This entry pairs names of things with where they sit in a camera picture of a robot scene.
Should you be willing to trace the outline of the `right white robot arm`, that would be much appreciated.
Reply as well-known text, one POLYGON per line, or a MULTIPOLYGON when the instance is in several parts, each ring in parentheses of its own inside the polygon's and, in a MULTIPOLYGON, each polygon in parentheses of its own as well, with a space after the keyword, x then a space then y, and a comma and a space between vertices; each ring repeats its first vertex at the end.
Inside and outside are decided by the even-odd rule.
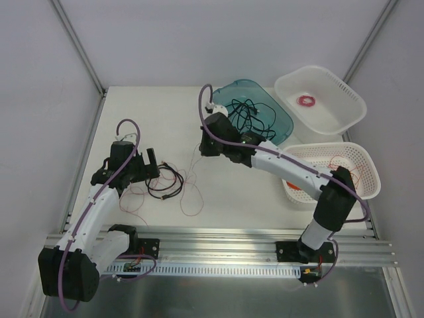
POLYGON ((350 172, 342 166, 321 170, 253 131, 240 133, 222 113, 200 120, 202 156, 223 155, 233 163, 269 172, 316 200, 313 218, 288 256, 304 264, 318 257, 323 244, 342 229, 354 204, 361 200, 350 172))

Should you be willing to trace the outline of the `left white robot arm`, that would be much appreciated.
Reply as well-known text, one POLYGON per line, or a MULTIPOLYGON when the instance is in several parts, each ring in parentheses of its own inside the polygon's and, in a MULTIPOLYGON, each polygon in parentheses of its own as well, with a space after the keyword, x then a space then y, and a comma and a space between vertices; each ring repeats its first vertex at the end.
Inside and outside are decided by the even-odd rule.
POLYGON ((115 259, 120 255, 132 258, 142 250, 137 229, 130 225, 115 224, 101 242, 96 240, 106 217, 118 208, 123 192, 131 184, 159 177, 154 149, 146 153, 147 162, 136 144, 123 140, 112 143, 110 155, 91 177, 78 219, 54 247, 44 247, 38 255, 44 295, 89 302, 100 276, 115 259))

